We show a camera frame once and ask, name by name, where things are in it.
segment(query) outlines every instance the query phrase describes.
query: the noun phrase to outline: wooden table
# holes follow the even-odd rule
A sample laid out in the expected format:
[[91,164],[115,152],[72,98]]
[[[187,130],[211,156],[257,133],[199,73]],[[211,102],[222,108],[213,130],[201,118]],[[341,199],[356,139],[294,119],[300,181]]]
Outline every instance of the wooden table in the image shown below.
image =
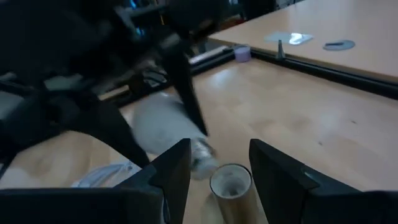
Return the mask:
[[[359,190],[398,189],[398,101],[259,60],[229,62],[194,84],[222,163],[250,167],[249,140],[259,138]],[[121,111],[130,123],[134,104]],[[64,133],[21,152],[0,188],[68,187],[121,159],[96,139]],[[209,195],[208,180],[191,181],[184,223],[203,222]]]
[[[210,36],[223,44],[249,44],[255,49],[277,51],[276,42],[264,37],[276,32],[312,34],[302,45],[284,44],[287,55],[398,82],[398,23],[396,0],[305,0]],[[348,39],[350,50],[323,50],[327,42]]]

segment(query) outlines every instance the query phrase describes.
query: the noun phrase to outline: white cable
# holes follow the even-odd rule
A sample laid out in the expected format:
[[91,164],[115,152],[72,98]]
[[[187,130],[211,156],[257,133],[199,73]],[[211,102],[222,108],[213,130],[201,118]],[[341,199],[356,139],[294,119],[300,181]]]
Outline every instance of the white cable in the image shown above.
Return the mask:
[[[78,180],[72,184],[72,187],[101,187],[106,180],[109,179],[111,185],[107,187],[114,187],[120,184],[122,181],[133,176],[139,172],[141,168],[131,161],[127,161],[120,164],[111,164],[96,168],[95,170],[86,174],[81,180]],[[121,174],[122,171],[127,171],[127,176],[121,180],[116,180],[116,177]]]

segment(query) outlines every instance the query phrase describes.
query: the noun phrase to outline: light wood surface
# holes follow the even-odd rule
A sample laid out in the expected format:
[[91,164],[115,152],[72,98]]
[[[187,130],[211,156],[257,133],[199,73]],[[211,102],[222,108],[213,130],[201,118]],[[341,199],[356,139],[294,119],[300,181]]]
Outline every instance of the light wood surface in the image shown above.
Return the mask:
[[[398,189],[398,101],[258,60],[195,77],[221,163],[248,168],[259,138],[359,190]],[[127,118],[134,104],[122,109]],[[89,136],[65,133],[20,153],[0,188],[68,187],[121,156]],[[184,223],[206,223],[208,180],[191,181]]]
[[[302,45],[284,44],[285,52],[302,60],[398,82],[396,0],[304,0],[285,9],[211,35],[222,44],[249,44],[277,51],[264,37],[276,32],[312,34]],[[323,50],[327,42],[353,40],[353,49]]]

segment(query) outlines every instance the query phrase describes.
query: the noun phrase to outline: cardboard tube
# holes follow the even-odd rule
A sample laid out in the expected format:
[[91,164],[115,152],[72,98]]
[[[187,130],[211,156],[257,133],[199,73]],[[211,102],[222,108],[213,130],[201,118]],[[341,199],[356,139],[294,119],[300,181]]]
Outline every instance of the cardboard tube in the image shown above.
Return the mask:
[[216,198],[226,224],[257,223],[256,193],[250,172],[239,164],[226,164],[210,178],[210,189]]

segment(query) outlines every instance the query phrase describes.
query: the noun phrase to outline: metal bracket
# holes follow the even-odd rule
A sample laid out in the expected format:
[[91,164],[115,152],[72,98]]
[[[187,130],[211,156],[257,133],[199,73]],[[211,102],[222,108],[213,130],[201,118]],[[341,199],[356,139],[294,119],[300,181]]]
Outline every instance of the metal bracket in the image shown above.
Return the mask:
[[277,60],[284,60],[285,59],[285,52],[284,48],[282,46],[282,41],[278,40],[278,52],[276,54],[276,59]]

